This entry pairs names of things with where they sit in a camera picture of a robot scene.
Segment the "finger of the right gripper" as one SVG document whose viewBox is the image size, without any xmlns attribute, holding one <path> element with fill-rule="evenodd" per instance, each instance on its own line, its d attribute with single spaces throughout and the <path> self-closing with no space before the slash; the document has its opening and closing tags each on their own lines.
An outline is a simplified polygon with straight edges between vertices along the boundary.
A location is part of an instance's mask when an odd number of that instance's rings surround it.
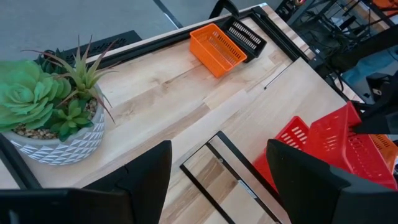
<svg viewBox="0 0 398 224">
<path fill-rule="evenodd" d="M 398 107 L 366 110 L 360 118 L 353 126 L 357 134 L 398 134 Z"/>
</svg>

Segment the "orange plastic basket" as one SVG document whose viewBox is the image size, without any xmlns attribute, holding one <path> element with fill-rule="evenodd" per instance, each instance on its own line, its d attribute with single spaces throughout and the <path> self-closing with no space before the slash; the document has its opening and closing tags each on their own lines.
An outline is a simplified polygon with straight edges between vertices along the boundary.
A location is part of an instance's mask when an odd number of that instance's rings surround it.
<svg viewBox="0 0 398 224">
<path fill-rule="evenodd" d="M 370 134 L 369 136 L 381 153 L 388 170 L 393 174 L 396 159 L 398 158 L 398 146 L 385 134 Z"/>
<path fill-rule="evenodd" d="M 190 33 L 190 51 L 216 77 L 226 75 L 247 55 L 214 23 Z"/>
</svg>

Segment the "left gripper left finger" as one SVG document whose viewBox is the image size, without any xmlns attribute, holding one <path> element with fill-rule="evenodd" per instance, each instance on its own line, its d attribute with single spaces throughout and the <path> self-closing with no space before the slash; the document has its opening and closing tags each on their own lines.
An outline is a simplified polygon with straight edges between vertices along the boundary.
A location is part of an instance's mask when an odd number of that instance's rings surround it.
<svg viewBox="0 0 398 224">
<path fill-rule="evenodd" d="M 136 224 L 159 224 L 170 182 L 172 142 L 164 140 L 85 188 L 126 192 Z"/>
</svg>

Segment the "black aluminium table frame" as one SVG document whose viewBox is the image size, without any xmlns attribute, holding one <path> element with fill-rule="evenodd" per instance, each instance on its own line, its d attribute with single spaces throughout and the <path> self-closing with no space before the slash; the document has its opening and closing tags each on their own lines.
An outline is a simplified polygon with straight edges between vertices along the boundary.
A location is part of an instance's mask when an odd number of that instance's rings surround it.
<svg viewBox="0 0 398 224">
<path fill-rule="evenodd" d="M 241 11 L 241 20 L 267 44 L 259 58 L 215 78 L 189 50 L 189 33 L 203 22 L 109 51 L 99 81 L 108 98 L 104 133 L 94 151 L 73 143 L 70 165 L 29 159 L 13 147 L 12 159 L 41 187 L 84 187 L 164 140 L 177 163 L 202 145 L 294 61 L 314 57 L 309 46 L 269 7 Z"/>
</svg>

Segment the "black plastic basket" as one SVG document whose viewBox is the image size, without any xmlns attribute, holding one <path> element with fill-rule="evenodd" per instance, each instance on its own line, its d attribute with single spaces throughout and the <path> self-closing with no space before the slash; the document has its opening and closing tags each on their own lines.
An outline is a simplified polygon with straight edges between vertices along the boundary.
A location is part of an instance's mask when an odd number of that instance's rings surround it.
<svg viewBox="0 0 398 224">
<path fill-rule="evenodd" d="M 230 17 L 221 30 L 246 54 L 244 63 L 258 58 L 267 42 L 235 17 Z"/>
</svg>

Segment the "green artificial succulent plants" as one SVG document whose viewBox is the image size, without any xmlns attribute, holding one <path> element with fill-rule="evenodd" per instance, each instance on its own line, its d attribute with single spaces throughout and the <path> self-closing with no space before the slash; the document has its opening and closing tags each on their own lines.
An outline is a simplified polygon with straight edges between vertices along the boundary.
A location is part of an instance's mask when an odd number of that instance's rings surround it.
<svg viewBox="0 0 398 224">
<path fill-rule="evenodd" d="M 0 133 L 65 142 L 103 128 L 110 103 L 98 81 L 109 44 L 92 63 L 80 49 L 67 62 L 60 51 L 38 52 L 36 60 L 0 60 Z"/>
</svg>

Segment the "black perforated panel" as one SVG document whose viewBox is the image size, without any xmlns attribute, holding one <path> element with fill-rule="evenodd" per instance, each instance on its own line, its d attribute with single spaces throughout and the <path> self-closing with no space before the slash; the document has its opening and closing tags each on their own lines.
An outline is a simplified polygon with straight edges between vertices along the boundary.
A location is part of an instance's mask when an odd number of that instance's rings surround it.
<svg viewBox="0 0 398 224">
<path fill-rule="evenodd" d="M 141 41 L 141 37 L 134 31 L 124 32 L 122 34 L 114 35 L 112 37 L 108 37 L 102 40 L 97 40 L 91 43 L 90 49 L 88 51 L 88 57 L 92 57 L 98 54 L 101 54 L 113 41 L 116 41 L 115 44 L 110 48 L 111 50 L 123 47 L 125 45 L 133 44 L 135 42 Z M 76 54 L 77 48 L 63 50 L 60 51 L 57 49 L 56 51 L 53 50 L 46 50 L 46 52 L 54 54 L 60 53 L 60 58 L 68 62 L 70 65 L 74 64 L 73 56 Z"/>
</svg>

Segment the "wooden shelf black metal legs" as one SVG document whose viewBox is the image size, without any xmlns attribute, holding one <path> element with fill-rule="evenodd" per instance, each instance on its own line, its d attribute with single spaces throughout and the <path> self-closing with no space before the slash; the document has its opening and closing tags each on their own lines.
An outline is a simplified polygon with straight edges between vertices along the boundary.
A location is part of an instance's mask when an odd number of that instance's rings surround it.
<svg viewBox="0 0 398 224">
<path fill-rule="evenodd" d="M 175 138 L 160 224 L 290 224 L 285 210 L 217 137 L 253 161 L 293 116 L 307 124 L 345 101 L 303 60 L 273 81 L 239 91 Z"/>
</svg>

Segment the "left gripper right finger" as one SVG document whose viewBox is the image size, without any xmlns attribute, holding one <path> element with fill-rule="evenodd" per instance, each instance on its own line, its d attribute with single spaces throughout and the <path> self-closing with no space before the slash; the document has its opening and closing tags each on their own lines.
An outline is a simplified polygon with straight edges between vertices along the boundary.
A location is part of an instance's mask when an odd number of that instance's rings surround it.
<svg viewBox="0 0 398 224">
<path fill-rule="evenodd" d="M 398 224 L 398 190 L 269 139 L 266 157 L 292 224 Z"/>
</svg>

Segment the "white geometric plant pot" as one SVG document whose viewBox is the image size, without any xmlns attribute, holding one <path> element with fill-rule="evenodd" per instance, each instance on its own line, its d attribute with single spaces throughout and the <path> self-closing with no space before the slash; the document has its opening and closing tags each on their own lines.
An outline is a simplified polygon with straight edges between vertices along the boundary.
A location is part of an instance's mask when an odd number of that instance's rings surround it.
<svg viewBox="0 0 398 224">
<path fill-rule="evenodd" d="M 74 164 L 90 156 L 100 145 L 105 130 L 104 108 L 97 106 L 92 127 L 82 128 L 62 142 L 59 139 L 33 139 L 13 131 L 3 135 L 20 152 L 43 164 L 62 166 Z"/>
</svg>

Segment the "red plastic basket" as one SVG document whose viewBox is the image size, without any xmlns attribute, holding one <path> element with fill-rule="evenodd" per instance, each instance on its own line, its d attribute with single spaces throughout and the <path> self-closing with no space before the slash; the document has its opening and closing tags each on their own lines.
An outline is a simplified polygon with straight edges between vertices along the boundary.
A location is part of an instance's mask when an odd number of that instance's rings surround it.
<svg viewBox="0 0 398 224">
<path fill-rule="evenodd" d="M 294 116 L 278 133 L 275 139 L 298 150 L 302 150 L 308 138 L 308 130 L 309 127 L 305 122 L 299 116 Z M 266 149 L 263 150 L 252 164 L 272 188 L 277 191 L 266 158 Z"/>
<path fill-rule="evenodd" d="M 398 190 L 371 137 L 353 132 L 352 127 L 360 123 L 353 104 L 348 102 L 310 125 L 303 151 L 351 174 Z"/>
</svg>

